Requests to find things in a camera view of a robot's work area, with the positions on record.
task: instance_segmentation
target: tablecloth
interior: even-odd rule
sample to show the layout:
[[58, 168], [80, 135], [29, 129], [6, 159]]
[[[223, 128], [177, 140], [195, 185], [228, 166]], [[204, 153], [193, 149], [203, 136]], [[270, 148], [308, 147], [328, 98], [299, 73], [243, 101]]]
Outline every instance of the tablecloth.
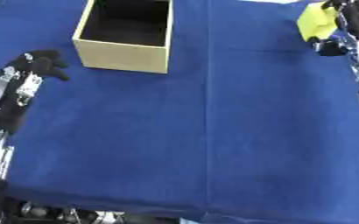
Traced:
[[359, 224], [359, 94], [295, 21], [307, 2], [176, 0], [168, 75], [83, 67], [85, 0], [0, 3], [0, 67], [60, 50], [11, 139], [9, 195], [205, 223]]

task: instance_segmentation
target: cardboard box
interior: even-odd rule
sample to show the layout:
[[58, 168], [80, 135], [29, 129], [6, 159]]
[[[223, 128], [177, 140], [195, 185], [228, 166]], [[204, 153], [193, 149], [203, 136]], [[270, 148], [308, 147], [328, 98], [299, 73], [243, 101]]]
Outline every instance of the cardboard box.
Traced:
[[85, 67], [166, 74], [172, 0], [88, 0], [73, 36]]

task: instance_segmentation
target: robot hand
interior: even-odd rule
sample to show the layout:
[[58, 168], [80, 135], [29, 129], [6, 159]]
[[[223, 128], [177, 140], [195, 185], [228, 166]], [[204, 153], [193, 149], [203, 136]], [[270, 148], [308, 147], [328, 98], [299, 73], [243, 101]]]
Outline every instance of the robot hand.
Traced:
[[338, 27], [359, 39], [359, 0], [329, 0], [323, 9], [328, 7], [334, 7], [342, 15], [341, 20], [336, 20]]
[[43, 79], [68, 80], [59, 70], [65, 67], [57, 51], [44, 50], [22, 54], [0, 69], [0, 223], [4, 219], [5, 177], [14, 151], [6, 144], [7, 136], [17, 131]]
[[0, 98], [0, 130], [14, 134], [42, 80], [48, 77], [69, 80], [59, 69], [66, 67], [67, 64], [60, 60], [59, 52], [39, 50], [20, 55], [1, 69], [0, 79], [7, 72], [16, 76], [9, 80]]

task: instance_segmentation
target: yellow block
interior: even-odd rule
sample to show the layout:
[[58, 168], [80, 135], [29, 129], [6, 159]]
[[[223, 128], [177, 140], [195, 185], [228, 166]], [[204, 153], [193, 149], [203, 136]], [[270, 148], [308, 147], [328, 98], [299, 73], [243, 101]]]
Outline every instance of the yellow block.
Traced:
[[337, 11], [334, 7], [323, 10], [321, 8], [323, 4], [324, 2], [310, 3], [297, 21], [299, 32], [305, 41], [311, 37], [327, 39], [337, 29], [334, 22]]

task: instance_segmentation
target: glove finger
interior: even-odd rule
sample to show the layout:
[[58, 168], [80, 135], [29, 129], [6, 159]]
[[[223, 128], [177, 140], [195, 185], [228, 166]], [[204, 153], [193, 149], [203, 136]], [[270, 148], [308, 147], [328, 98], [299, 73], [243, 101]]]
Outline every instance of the glove finger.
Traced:
[[59, 67], [59, 68], [67, 68], [67, 67], [69, 67], [69, 65], [65, 61], [63, 61], [61, 59], [54, 60], [53, 61], [53, 66], [54, 67]]
[[52, 61], [49, 60], [48, 58], [42, 57], [42, 58], [36, 59], [32, 63], [31, 71], [34, 74], [44, 77], [49, 73], [49, 71], [51, 70], [52, 67], [53, 67]]
[[52, 71], [50, 71], [49, 75], [51, 75], [52, 77], [56, 77], [62, 81], [69, 80], [69, 77], [62, 70], [58, 68], [53, 68]]

